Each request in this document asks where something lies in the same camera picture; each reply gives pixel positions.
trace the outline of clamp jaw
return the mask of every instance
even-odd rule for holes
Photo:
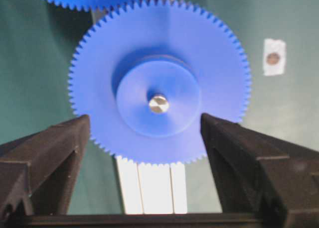
[[[259,212],[284,228],[319,225],[319,153],[203,114],[223,212]]]
[[[0,227],[318,227],[318,152],[208,114],[201,133],[222,214],[64,215],[89,137],[82,116],[0,146]]]

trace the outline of white bar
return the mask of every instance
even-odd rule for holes
[[[116,157],[126,214],[143,214],[138,167],[132,160]]]
[[[174,213],[187,213],[187,193],[185,165],[178,162],[170,165],[171,184],[173,191]]]
[[[172,214],[169,165],[138,165],[145,214]]]

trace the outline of green backdrop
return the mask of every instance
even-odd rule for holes
[[[191,1],[225,21],[249,56],[252,98],[243,125],[317,149],[318,0]],[[90,13],[41,0],[0,0],[0,143],[73,117],[69,61],[91,24]],[[284,75],[263,76],[265,38],[286,41]],[[116,174],[113,158],[90,142],[70,213],[122,213]],[[207,159],[186,165],[186,183],[190,212],[219,210]]]

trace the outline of paper sticker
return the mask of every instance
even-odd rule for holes
[[[264,75],[282,75],[286,66],[286,43],[282,40],[265,39]]]

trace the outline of brown circle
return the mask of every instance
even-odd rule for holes
[[[280,61],[280,55],[276,52],[271,53],[267,56],[267,63],[269,65],[276,65]]]

